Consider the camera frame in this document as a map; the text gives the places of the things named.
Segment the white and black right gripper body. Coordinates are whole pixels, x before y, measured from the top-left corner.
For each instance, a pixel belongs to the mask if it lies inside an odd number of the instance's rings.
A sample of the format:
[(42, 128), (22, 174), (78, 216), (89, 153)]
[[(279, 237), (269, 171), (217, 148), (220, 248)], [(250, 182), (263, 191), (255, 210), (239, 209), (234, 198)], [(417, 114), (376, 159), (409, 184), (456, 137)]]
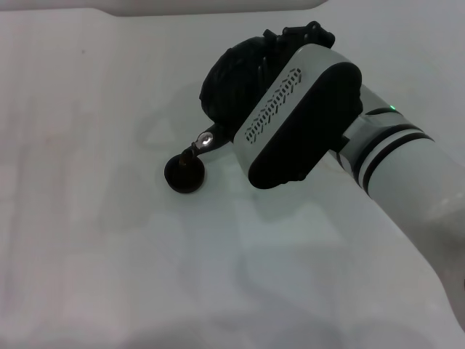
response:
[(233, 139), (248, 181), (302, 181), (361, 114), (362, 73), (339, 53), (307, 44), (284, 66)]

